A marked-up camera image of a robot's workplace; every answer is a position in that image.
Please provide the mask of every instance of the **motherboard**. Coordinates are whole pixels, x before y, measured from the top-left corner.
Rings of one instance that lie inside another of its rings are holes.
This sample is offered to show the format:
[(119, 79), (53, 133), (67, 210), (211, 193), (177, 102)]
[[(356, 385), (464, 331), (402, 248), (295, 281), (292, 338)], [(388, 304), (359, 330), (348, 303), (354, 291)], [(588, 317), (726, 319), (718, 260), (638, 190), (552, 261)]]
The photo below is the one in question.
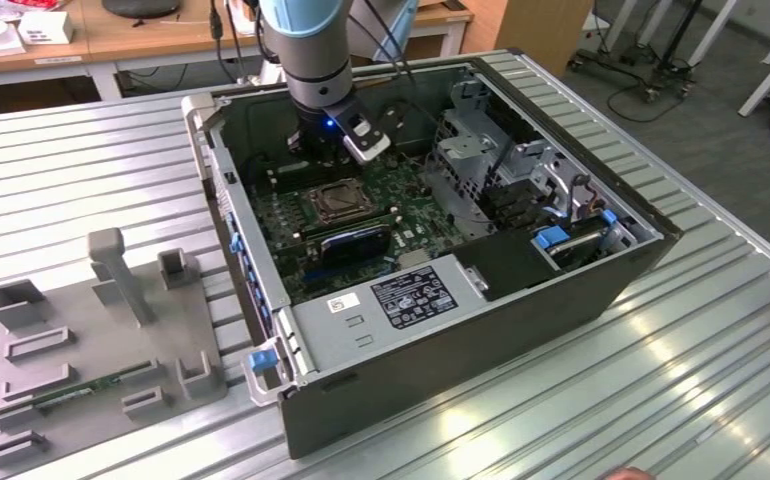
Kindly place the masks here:
[(423, 263), (464, 242), (423, 181), (423, 162), (388, 152), (354, 176), (291, 191), (271, 172), (272, 188), (260, 189), (252, 204), (294, 303)]

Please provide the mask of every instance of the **gray floor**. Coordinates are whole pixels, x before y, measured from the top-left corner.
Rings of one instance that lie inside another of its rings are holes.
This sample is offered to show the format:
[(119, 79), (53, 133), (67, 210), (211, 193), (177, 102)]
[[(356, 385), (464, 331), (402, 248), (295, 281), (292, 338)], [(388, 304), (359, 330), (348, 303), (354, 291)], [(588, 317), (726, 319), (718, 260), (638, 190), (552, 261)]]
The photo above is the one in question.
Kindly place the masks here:
[[(600, 14), (612, 18), (623, 0), (599, 0)], [(628, 28), (635, 30), (650, 6), (640, 2)], [(663, 51), (683, 8), (672, 7), (652, 45)], [(692, 23), (678, 58), (688, 58), (710, 27), (710, 19), (699, 15)], [(770, 241), (770, 108), (762, 106), (751, 118), (737, 114), (746, 97), (766, 76), (761, 64), (770, 46), (727, 29), (696, 70), (692, 94), (686, 102), (660, 120), (650, 124), (628, 122), (608, 112), (607, 96), (632, 80), (599, 67), (568, 72), (566, 83), (583, 98), (636, 137), (660, 158), (710, 194), (715, 200)], [(245, 62), (256, 73), (256, 62)], [(176, 84), (181, 67), (163, 68), (153, 77), (141, 78), (159, 87)], [(216, 62), (192, 65), (180, 88), (227, 83)], [(155, 93), (144, 87), (135, 92)], [(628, 116), (643, 118), (663, 110), (676, 99), (666, 96), (654, 105), (634, 98), (619, 98), (618, 108)]]

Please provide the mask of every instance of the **barcode label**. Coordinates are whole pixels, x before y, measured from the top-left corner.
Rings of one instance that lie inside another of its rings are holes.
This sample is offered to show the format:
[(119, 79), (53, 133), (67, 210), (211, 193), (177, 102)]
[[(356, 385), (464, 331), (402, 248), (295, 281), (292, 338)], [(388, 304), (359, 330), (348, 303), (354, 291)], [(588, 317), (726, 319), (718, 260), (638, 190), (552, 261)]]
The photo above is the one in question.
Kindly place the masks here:
[(52, 63), (73, 63), (81, 62), (81, 56), (75, 55), (72, 57), (52, 57), (52, 58), (39, 58), (35, 60), (37, 65), (49, 65)]

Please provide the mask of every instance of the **wooden desk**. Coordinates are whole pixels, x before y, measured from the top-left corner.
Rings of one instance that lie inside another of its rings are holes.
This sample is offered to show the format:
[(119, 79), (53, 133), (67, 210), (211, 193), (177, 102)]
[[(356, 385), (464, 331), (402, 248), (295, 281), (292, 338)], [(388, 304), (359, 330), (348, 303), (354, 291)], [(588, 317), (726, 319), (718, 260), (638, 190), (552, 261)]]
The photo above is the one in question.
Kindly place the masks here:
[(25, 53), (0, 57), (0, 84), (88, 75), (88, 34), (81, 0), (64, 10), (73, 23), (73, 41), (68, 45), (25, 45)]
[[(217, 4), (224, 23), (221, 55), (235, 58), (223, 0), (217, 0)], [(101, 0), (72, 0), (68, 11), (77, 27), (75, 42), (28, 47), (29, 53), (0, 58), (0, 85), (87, 75), (93, 79), (103, 100), (113, 100), (123, 97), (117, 73), (216, 60), (215, 41), (209, 36), (209, 0), (183, 0), (179, 18), (172, 14), (147, 20), (139, 27), (132, 26), (135, 20), (107, 12)], [(450, 11), (442, 5), (426, 7), (418, 13), (411, 37), (443, 35), (440, 55), (456, 55), (471, 19), (468, 11)], [(240, 43), (243, 56), (259, 55), (253, 36), (240, 36)], [(48, 57), (73, 59), (72, 63), (56, 66), (35, 63), (36, 59)]]

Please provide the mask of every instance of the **sticker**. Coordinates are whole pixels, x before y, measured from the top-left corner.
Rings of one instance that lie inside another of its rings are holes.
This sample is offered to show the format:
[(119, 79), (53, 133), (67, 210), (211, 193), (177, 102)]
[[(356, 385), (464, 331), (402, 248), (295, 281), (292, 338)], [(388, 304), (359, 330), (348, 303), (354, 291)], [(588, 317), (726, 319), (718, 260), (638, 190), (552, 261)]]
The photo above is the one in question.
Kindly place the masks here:
[(372, 285), (372, 293), (400, 330), (459, 306), (431, 266)]
[(355, 293), (348, 293), (342, 297), (336, 297), (328, 300), (328, 308), (331, 309), (331, 313), (339, 313), (346, 309), (356, 307), (358, 305), (360, 305), (360, 299)]
[(81, 62), (80, 55), (72, 57), (39, 58), (37, 60), (35, 60), (35, 63), (37, 65), (51, 65), (55, 63), (73, 63), (73, 62)]

